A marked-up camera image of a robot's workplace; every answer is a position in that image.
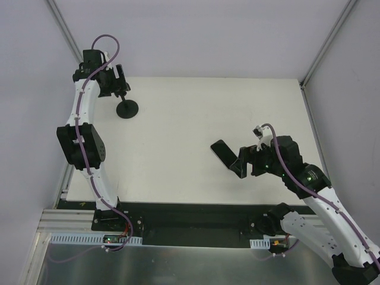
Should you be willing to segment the black round phone stand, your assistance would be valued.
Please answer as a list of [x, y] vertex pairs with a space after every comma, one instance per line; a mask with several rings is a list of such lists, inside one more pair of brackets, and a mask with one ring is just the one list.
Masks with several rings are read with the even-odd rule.
[[116, 114], [122, 119], [133, 118], [139, 111], [137, 102], [126, 99], [126, 94], [121, 95], [121, 102], [116, 107]]

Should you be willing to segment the black smartphone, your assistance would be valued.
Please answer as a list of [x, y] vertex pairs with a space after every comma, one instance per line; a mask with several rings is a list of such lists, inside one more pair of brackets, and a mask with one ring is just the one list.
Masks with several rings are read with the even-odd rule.
[[229, 148], [229, 146], [223, 141], [218, 140], [210, 146], [212, 152], [218, 157], [218, 159], [228, 169], [238, 159], [237, 155]]

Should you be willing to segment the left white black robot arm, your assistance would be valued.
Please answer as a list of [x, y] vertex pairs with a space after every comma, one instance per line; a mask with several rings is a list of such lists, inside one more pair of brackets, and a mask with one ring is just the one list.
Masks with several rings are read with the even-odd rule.
[[106, 148], [94, 126], [96, 100], [100, 97], [124, 98], [130, 86], [122, 65], [112, 66], [107, 54], [97, 49], [83, 52], [83, 62], [74, 72], [75, 97], [69, 119], [56, 130], [67, 162], [80, 171], [93, 193], [94, 219], [113, 231], [125, 225], [118, 196], [105, 171]]

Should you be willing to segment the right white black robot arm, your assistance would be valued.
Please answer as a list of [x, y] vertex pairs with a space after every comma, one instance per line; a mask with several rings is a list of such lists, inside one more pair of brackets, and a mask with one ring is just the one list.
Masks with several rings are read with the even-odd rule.
[[293, 207], [282, 202], [255, 223], [263, 235], [294, 236], [319, 255], [339, 284], [371, 284], [379, 277], [379, 246], [374, 244], [339, 201], [323, 171], [305, 163], [298, 144], [290, 136], [258, 134], [259, 142], [230, 149], [220, 158], [239, 178], [271, 174], [302, 200], [322, 221], [327, 232], [307, 222]]

